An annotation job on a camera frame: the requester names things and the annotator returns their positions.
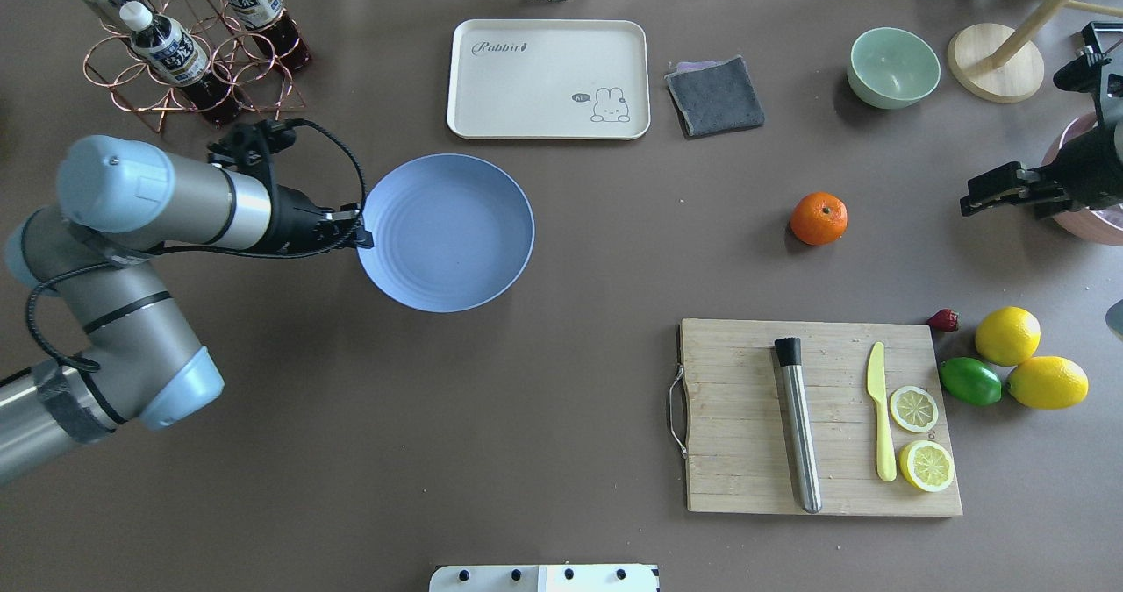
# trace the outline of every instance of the gray cloth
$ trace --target gray cloth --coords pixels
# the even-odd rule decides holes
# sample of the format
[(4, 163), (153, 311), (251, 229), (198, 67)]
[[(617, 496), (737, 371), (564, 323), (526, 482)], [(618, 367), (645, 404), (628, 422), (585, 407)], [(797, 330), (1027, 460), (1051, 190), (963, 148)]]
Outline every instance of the gray cloth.
[(759, 127), (765, 110), (740, 55), (713, 65), (679, 64), (668, 74), (667, 88), (683, 115), (687, 136), (707, 136)]

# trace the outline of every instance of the plastic knife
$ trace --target plastic knife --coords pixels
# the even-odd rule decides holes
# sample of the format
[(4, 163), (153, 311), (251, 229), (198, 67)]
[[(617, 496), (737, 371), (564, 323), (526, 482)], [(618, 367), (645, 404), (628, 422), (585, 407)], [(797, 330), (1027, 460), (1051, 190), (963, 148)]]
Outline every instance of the plastic knife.
[(889, 410), (885, 401), (885, 345), (874, 343), (866, 366), (866, 392), (877, 411), (877, 475), (883, 481), (897, 480), (897, 463), (893, 458), (893, 435), (889, 432)]

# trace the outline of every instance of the black tape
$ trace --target black tape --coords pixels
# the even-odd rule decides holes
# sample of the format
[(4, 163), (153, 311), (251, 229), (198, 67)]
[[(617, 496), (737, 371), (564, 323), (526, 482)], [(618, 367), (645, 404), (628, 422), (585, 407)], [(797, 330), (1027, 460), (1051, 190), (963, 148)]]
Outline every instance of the black tape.
[(36, 365), (33, 374), (39, 403), (54, 417), (58, 427), (74, 440), (90, 445), (115, 431), (102, 426), (101, 421), (77, 402), (71, 393), (70, 384), (63, 377), (60, 365), (48, 359)]
[(226, 179), (226, 188), (230, 190), (230, 211), (226, 213), (226, 221), (222, 222), (222, 229), (218, 231), (218, 235), (214, 235), (210, 239), (203, 242), (204, 246), (209, 246), (226, 236), (230, 226), (234, 225), (234, 211), (238, 209), (238, 190), (234, 186), (234, 179), (230, 177), (230, 174), (227, 173), (226, 170), (220, 169), (219, 171), (222, 172), (222, 177)]
[(120, 320), (121, 318), (125, 318), (126, 316), (133, 313), (134, 311), (148, 307), (149, 304), (155, 304), (159, 301), (167, 300), (170, 298), (172, 298), (172, 294), (170, 294), (167, 290), (164, 290), (163, 292), (157, 292), (155, 294), (145, 297), (143, 299), (137, 299), (130, 302), (129, 304), (126, 304), (125, 307), (121, 307), (115, 311), (110, 311), (109, 313), (102, 316), (101, 318), (98, 318), (97, 320), (83, 325), (82, 330), (85, 331), (86, 335), (90, 335), (97, 331), (97, 329), (104, 327), (104, 325), (109, 325), (115, 320)]

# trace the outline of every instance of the orange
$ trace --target orange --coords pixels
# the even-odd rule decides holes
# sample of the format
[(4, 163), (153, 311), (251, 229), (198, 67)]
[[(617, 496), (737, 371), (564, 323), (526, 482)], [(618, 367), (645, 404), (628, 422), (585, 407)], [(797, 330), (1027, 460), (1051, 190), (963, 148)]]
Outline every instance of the orange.
[(822, 246), (837, 240), (846, 233), (846, 204), (842, 200), (823, 193), (811, 193), (800, 200), (792, 211), (792, 233), (810, 246)]

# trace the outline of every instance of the lemon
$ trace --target lemon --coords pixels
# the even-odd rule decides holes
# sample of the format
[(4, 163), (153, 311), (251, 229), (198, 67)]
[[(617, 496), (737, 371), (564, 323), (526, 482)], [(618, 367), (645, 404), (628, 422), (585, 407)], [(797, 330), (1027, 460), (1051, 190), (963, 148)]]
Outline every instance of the lemon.
[(1038, 350), (1041, 324), (1020, 307), (990, 312), (975, 329), (975, 349), (999, 366), (1017, 366)]
[(889, 415), (902, 428), (921, 434), (932, 429), (940, 419), (940, 409), (924, 389), (902, 386), (889, 398)]
[(1088, 397), (1088, 376), (1069, 359), (1031, 357), (1010, 372), (1010, 395), (1030, 408), (1059, 410)]
[(956, 477), (951, 454), (939, 443), (914, 440), (902, 449), (900, 459), (902, 475), (921, 491), (943, 491)]

